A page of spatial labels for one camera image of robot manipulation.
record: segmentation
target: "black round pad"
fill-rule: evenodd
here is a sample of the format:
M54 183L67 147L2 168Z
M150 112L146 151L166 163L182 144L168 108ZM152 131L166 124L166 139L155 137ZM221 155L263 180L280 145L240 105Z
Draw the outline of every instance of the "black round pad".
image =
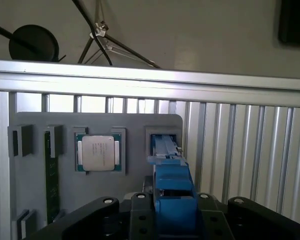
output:
M37 53L24 46L9 41L9 52L13 60L57 62L59 45L55 36L47 29L38 25L25 25L14 31L13 35L37 49Z

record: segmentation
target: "white wall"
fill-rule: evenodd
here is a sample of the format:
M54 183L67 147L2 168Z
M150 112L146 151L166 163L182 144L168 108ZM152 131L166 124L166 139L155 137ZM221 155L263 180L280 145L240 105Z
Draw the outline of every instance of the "white wall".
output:
M83 0L92 16L96 0ZM76 63L90 29L71 0L0 0L0 26L10 32L34 24L47 28L59 44L63 63ZM9 40L0 36L0 59L10 60Z
M280 0L102 0L113 36L168 69L300 78Z
M109 33L166 69L300 78L300 48L277 40L280 0L101 0ZM95 0L85 0L94 13ZM0 25L38 24L76 63L89 28L71 0L0 0ZM115 66L147 68L110 54ZM0 59L10 59L0 36ZM106 65L104 57L97 62Z

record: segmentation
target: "blue plastic part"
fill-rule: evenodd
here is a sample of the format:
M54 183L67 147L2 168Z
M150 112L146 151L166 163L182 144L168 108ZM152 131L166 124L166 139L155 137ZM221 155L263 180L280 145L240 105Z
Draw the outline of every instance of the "blue plastic part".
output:
M169 135L154 135L148 162L155 165L156 228L164 235L191 235L196 230L198 200L189 166Z

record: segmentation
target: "cpu processor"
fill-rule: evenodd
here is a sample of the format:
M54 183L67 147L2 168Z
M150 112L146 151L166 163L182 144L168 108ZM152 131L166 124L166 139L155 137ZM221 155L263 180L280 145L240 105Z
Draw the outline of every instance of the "cpu processor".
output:
M75 141L77 171L121 171L121 134L77 133Z

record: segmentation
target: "green circuit board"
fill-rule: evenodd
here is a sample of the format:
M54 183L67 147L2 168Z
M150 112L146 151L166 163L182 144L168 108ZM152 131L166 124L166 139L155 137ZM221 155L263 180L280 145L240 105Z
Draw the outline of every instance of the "green circuit board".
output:
M60 211L58 158L51 157L50 132L44 133L46 219L51 224Z

